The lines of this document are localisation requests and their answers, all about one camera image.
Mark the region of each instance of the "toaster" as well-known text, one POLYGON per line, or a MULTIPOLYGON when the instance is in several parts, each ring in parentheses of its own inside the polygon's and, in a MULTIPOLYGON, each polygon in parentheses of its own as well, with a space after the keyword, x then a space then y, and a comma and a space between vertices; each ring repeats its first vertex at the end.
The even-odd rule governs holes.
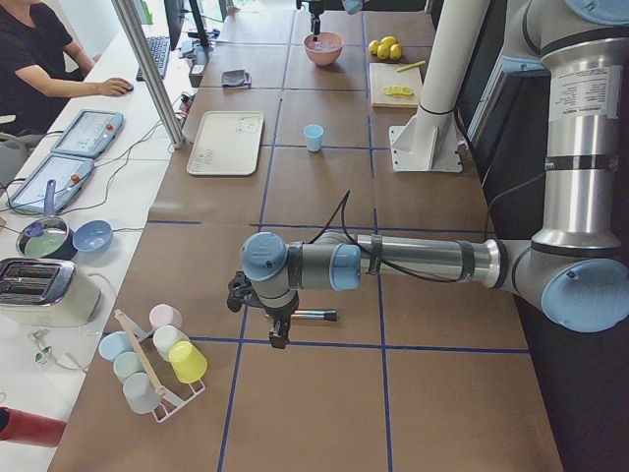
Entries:
POLYGON ((98 286, 70 261, 0 262, 0 313, 22 325, 83 325, 99 298, 98 286))

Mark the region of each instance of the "wooden stick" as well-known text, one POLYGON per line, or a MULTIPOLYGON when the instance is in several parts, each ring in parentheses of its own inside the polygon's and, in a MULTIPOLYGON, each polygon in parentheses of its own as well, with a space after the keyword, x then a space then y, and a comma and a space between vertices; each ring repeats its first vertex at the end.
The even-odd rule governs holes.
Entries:
POLYGON ((164 385, 162 385, 161 381, 159 380, 159 377, 157 376, 157 374, 155 373, 153 369, 153 366, 150 365, 150 362, 148 361, 146 354, 144 354, 144 351, 142 350, 140 343, 136 339, 136 336, 134 335, 134 332, 131 329, 131 326, 129 325, 129 318, 127 317, 127 315, 125 315, 125 313, 122 310, 116 310, 114 312, 114 317, 116 318, 116 320, 118 320, 118 323, 120 323, 120 326, 122 327, 122 329, 127 334, 127 337, 129 338, 129 342, 131 343, 131 346, 134 348, 134 351, 136 351, 136 354, 138 354, 138 359, 140 359, 140 363, 142 364, 142 367, 144 367, 144 370, 146 371, 146 374, 148 375, 148 379, 150 380, 153 387, 155 388, 155 393, 157 393, 159 396, 164 396, 166 394, 167 389, 164 385))
POLYGON ((407 64, 406 66, 402 66, 398 68, 395 72, 408 71, 409 69, 413 69, 414 67, 420 67, 420 66, 423 66, 424 64, 426 64, 426 61, 420 61, 420 62, 415 62, 413 64, 407 64))

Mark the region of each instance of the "chair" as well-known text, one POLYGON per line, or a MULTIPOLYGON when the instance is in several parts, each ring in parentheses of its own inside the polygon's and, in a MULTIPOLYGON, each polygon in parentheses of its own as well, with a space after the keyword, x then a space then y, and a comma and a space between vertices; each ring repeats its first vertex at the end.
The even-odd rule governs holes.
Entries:
MULTIPOLYGON (((11 123, 15 119, 15 115, 0 116, 0 125, 11 123)), ((7 185, 16 177, 42 138, 43 135, 18 137, 0 132, 0 183, 2 185, 7 185)))

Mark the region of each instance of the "yellow fruit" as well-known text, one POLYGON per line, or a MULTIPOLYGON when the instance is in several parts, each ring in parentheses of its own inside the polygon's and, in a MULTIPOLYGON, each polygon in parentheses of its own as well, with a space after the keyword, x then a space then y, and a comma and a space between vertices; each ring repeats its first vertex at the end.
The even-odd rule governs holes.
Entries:
POLYGON ((374 39, 372 42, 370 42, 370 53, 375 55, 377 54, 377 49, 380 46, 380 41, 378 41, 377 39, 374 39))
POLYGON ((377 47, 377 57, 378 59, 388 59, 389 57, 389 49, 390 47, 385 45, 385 44, 381 44, 380 46, 377 47))
POLYGON ((393 44, 389 50, 389 57, 394 61, 397 61, 400 57, 402 57, 402 46, 399 44, 393 44))
POLYGON ((380 44, 385 44, 386 47, 391 47, 393 44, 397 44, 398 40, 395 36, 385 36, 380 40, 380 44))

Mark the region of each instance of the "computer monitor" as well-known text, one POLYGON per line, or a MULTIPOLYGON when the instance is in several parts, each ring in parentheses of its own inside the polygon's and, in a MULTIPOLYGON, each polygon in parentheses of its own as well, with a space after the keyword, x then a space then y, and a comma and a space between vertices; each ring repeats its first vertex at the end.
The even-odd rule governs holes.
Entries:
POLYGON ((164 8, 166 10, 166 24, 168 25, 168 36, 170 37, 170 50, 174 51, 179 43, 179 37, 181 36, 182 26, 186 17, 186 3, 190 4, 190 11, 193 14, 195 20, 195 28, 197 32, 195 34, 189 34, 190 37, 195 37, 199 40, 201 47, 207 47, 207 31, 203 24, 203 19, 200 15, 199 3, 197 0, 164 0, 164 8))

